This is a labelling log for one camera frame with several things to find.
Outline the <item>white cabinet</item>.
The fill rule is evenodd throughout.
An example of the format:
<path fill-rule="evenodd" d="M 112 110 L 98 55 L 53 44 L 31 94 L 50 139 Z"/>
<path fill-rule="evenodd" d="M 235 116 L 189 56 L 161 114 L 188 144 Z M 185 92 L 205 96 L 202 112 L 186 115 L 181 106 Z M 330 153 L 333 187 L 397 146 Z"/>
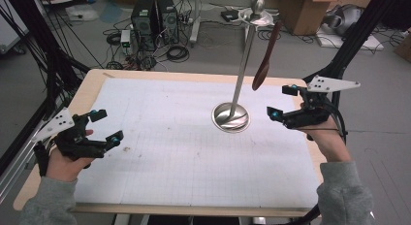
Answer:
<path fill-rule="evenodd" d="M 0 54 L 11 51 L 25 54 L 20 36 L 27 33 L 28 29 L 9 0 L 0 0 Z"/>

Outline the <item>small black box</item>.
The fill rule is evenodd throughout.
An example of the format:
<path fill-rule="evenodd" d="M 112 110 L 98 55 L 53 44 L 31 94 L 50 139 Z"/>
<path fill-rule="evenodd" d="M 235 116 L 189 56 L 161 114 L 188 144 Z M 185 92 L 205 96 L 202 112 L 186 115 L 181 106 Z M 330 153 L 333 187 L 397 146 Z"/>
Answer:
<path fill-rule="evenodd" d="M 238 20 L 237 10 L 223 11 L 220 15 L 227 22 Z"/>

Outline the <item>grey rounded appliance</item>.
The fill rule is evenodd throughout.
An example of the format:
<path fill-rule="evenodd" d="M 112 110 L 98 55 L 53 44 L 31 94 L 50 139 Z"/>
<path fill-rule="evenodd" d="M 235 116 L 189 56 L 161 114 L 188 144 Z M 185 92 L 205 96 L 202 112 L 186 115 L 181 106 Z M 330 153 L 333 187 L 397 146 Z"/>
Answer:
<path fill-rule="evenodd" d="M 326 12 L 323 23 L 327 24 L 334 33 L 343 37 L 348 34 L 362 14 L 363 9 L 356 5 L 336 5 L 333 9 Z"/>

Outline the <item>person's right hand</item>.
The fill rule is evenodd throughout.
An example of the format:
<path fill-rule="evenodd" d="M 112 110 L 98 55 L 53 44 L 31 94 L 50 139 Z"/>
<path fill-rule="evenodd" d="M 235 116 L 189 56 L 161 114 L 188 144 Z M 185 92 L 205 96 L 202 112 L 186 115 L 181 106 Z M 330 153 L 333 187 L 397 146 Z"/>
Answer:
<path fill-rule="evenodd" d="M 308 125 L 299 131 L 309 135 L 328 162 L 349 162 L 352 157 L 331 116 L 318 125 Z"/>

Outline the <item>black frame strut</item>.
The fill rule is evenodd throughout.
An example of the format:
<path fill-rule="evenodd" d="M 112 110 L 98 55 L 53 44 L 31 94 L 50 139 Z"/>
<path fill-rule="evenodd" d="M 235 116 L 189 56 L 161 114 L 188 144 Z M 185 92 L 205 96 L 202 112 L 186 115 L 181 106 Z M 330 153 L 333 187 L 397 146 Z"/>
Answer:
<path fill-rule="evenodd" d="M 325 120 L 331 113 L 338 111 L 341 90 L 360 86 L 358 82 L 343 80 L 343 74 L 378 22 L 394 3 L 395 0 L 370 0 L 331 63 L 303 79 L 306 82 L 306 89 L 302 95 L 304 115 L 315 118 L 320 116 Z"/>

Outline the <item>small white power box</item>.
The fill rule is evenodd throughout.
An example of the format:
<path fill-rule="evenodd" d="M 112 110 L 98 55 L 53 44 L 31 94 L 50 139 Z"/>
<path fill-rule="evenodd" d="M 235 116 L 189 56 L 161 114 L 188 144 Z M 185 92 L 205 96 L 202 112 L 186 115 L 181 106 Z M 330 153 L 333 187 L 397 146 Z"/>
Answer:
<path fill-rule="evenodd" d="M 121 31 L 120 44 L 124 48 L 129 48 L 131 46 L 131 31 L 130 30 Z"/>

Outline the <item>white table leg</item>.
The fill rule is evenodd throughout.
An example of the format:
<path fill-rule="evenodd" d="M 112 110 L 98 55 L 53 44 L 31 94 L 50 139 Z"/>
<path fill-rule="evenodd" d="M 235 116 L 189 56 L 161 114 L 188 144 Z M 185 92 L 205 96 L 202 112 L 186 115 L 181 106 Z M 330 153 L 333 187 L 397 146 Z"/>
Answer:
<path fill-rule="evenodd" d="M 191 48 L 198 41 L 198 35 L 199 35 L 200 24 L 201 24 L 200 9 L 201 9 L 201 0 L 195 0 L 194 17 L 193 17 L 193 22 L 192 22 L 191 35 L 189 38 L 189 44 Z"/>

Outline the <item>white grid mat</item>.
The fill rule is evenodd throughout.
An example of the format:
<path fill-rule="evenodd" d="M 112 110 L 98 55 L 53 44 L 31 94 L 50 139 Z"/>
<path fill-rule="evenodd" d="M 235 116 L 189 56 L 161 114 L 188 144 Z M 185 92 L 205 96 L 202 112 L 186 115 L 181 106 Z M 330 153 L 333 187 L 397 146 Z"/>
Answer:
<path fill-rule="evenodd" d="M 95 101 L 107 117 L 89 124 L 93 139 L 122 131 L 120 146 L 79 175 L 80 203 L 303 209 L 319 180 L 304 134 L 273 122 L 267 108 L 291 111 L 277 85 L 242 88 L 249 126 L 219 130 L 212 109 L 231 100 L 218 82 L 107 79 Z"/>

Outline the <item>white flat board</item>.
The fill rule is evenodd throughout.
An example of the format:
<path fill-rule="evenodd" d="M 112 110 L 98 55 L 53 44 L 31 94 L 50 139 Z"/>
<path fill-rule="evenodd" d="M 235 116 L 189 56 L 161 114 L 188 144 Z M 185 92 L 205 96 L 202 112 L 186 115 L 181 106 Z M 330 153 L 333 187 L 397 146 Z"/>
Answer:
<path fill-rule="evenodd" d="M 341 48 L 347 42 L 354 44 L 356 47 L 361 45 L 363 50 L 380 51 L 384 49 L 383 45 L 373 35 L 369 35 L 365 39 L 355 37 L 353 41 L 345 42 L 342 36 L 337 35 L 327 25 L 321 25 L 315 37 L 321 48 Z"/>

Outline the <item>clear plastic bag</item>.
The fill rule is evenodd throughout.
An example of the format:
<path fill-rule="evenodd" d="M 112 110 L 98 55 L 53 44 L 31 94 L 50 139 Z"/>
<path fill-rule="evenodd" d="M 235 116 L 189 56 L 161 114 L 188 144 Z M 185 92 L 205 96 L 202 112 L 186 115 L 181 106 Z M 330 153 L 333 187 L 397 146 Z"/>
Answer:
<path fill-rule="evenodd" d="M 88 4 L 71 6 L 65 11 L 72 21 L 92 21 L 99 17 L 98 13 Z"/>

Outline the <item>person's left hand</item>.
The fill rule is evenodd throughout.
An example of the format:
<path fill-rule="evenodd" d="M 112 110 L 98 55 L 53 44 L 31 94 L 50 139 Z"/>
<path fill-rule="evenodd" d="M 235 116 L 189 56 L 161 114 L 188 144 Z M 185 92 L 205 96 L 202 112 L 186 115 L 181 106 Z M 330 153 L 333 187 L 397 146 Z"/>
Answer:
<path fill-rule="evenodd" d="M 72 160 L 67 156 L 63 156 L 58 147 L 55 147 L 50 152 L 46 177 L 64 182 L 73 182 L 78 178 L 79 173 L 93 161 L 93 158 Z"/>

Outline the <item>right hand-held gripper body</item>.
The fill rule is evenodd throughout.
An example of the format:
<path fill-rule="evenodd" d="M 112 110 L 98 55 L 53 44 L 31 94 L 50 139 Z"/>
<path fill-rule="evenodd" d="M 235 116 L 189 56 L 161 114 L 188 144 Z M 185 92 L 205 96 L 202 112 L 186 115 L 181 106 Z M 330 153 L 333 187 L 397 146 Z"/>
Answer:
<path fill-rule="evenodd" d="M 293 112 L 285 112 L 283 114 L 283 124 L 288 129 L 297 129 L 323 123 L 328 119 L 332 111 L 336 111 L 336 106 L 331 105 L 327 94 L 360 86 L 361 84 L 358 81 L 315 76 L 305 87 L 307 93 L 301 96 L 303 100 L 302 108 Z"/>

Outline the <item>brown wooden spoon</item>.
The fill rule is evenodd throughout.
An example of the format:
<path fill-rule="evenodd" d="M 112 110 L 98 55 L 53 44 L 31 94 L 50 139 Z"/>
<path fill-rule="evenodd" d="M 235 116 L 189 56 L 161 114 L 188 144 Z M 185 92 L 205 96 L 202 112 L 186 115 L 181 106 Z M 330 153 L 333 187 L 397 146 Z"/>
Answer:
<path fill-rule="evenodd" d="M 256 91 L 263 84 L 268 74 L 270 57 L 271 57 L 275 42 L 278 38 L 281 27 L 282 27 L 282 21 L 278 20 L 272 28 L 271 35 L 269 38 L 269 44 L 268 44 L 265 56 L 252 82 L 252 89 L 254 91 Z"/>

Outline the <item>large open cardboard box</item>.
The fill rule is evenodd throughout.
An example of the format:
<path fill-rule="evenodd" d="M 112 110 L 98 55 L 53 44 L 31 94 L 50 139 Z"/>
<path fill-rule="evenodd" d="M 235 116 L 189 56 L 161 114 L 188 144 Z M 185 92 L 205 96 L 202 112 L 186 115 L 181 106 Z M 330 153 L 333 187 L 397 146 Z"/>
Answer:
<path fill-rule="evenodd" d="M 280 0 L 280 19 L 294 35 L 313 35 L 330 3 L 334 1 L 336 0 Z"/>

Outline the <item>metal utensil stand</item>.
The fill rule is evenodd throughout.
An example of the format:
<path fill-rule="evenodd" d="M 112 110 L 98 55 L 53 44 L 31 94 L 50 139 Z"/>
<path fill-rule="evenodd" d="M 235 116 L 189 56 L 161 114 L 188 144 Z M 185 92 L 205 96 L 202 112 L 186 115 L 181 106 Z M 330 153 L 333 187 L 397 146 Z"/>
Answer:
<path fill-rule="evenodd" d="M 251 118 L 248 110 L 238 103 L 251 46 L 260 27 L 275 25 L 272 15 L 265 9 L 265 0 L 252 0 L 251 6 L 238 12 L 238 18 L 248 26 L 245 48 L 241 58 L 234 96 L 231 102 L 217 105 L 211 113 L 213 124 L 227 133 L 238 133 L 248 128 Z"/>

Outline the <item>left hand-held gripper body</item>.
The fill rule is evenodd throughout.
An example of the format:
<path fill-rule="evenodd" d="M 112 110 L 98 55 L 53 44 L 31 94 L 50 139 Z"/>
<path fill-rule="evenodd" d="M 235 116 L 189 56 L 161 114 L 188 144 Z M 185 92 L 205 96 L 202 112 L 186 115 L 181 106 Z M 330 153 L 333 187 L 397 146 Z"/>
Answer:
<path fill-rule="evenodd" d="M 63 108 L 32 138 L 36 143 L 33 150 L 41 177 L 47 173 L 49 159 L 48 150 L 43 144 L 46 138 L 53 137 L 52 140 L 62 155 L 72 160 L 104 157 L 106 142 L 87 139 L 87 123 L 83 121 L 82 116 L 83 114 L 71 115 L 67 108 Z"/>

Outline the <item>small cardboard box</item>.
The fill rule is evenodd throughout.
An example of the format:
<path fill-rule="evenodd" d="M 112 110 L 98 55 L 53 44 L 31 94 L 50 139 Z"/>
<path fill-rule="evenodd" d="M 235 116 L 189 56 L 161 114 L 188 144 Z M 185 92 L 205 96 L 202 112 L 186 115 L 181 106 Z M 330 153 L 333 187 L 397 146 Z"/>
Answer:
<path fill-rule="evenodd" d="M 411 32 L 396 47 L 395 54 L 411 63 Z"/>

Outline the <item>black computer tower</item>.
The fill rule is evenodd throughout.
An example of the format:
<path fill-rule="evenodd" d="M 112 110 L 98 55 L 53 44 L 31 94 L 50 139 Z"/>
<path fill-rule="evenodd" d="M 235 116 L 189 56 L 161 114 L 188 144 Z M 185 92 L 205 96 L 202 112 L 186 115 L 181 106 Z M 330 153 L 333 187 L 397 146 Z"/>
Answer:
<path fill-rule="evenodd" d="M 131 20 L 139 48 L 154 51 L 154 39 L 158 33 L 155 0 L 136 0 Z"/>
<path fill-rule="evenodd" d="M 173 0 L 157 0 L 161 32 L 165 44 L 179 42 L 177 10 Z"/>

